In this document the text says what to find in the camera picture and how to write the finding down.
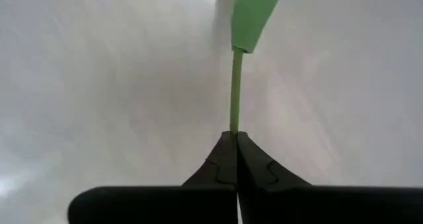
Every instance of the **green shaft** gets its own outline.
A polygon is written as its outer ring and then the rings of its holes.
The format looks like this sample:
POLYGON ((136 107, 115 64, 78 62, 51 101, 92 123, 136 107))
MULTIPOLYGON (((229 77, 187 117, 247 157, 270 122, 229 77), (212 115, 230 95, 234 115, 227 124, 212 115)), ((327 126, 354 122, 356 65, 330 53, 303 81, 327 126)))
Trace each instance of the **green shaft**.
POLYGON ((241 93, 241 69, 243 66, 243 51, 233 48, 232 86, 231 86, 231 121, 229 129, 233 134, 238 133, 239 97, 241 93))

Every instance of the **green arrow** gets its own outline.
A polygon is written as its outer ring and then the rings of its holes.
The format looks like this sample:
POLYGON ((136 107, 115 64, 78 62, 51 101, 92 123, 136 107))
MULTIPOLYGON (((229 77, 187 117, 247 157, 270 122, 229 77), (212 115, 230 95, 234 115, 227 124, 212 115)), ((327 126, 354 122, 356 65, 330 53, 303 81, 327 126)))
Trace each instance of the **green arrow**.
POLYGON ((237 0, 232 16, 232 86, 230 130, 238 133, 241 69, 244 53, 253 53, 278 0, 237 0))

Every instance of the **white background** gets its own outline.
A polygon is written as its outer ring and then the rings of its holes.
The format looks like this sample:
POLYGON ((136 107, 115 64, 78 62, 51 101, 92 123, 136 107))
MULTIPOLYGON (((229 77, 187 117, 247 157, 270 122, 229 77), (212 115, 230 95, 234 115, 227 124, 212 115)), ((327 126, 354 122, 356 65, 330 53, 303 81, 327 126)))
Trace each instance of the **white background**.
MULTIPOLYGON (((179 185, 229 124, 234 0, 0 0, 0 222, 179 185)), ((423 0, 280 0, 241 129, 313 184, 423 185, 423 0)))

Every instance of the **green fin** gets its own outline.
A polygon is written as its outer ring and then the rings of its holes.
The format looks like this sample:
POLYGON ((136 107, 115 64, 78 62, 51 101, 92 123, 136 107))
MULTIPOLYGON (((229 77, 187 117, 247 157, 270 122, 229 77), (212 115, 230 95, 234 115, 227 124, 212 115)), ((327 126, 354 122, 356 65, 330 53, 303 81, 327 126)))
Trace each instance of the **green fin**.
POLYGON ((237 0, 232 16, 232 46, 253 53, 278 0, 237 0))

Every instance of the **blurred background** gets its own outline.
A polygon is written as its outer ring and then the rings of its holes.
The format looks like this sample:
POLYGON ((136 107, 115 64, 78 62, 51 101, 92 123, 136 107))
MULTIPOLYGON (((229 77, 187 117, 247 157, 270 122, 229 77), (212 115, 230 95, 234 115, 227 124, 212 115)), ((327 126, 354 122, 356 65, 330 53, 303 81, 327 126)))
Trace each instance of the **blurred background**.
MULTIPOLYGON (((0 0, 0 222, 179 185, 229 124, 234 0, 0 0)), ((423 185, 423 0, 280 0, 241 125, 313 184, 423 185)))

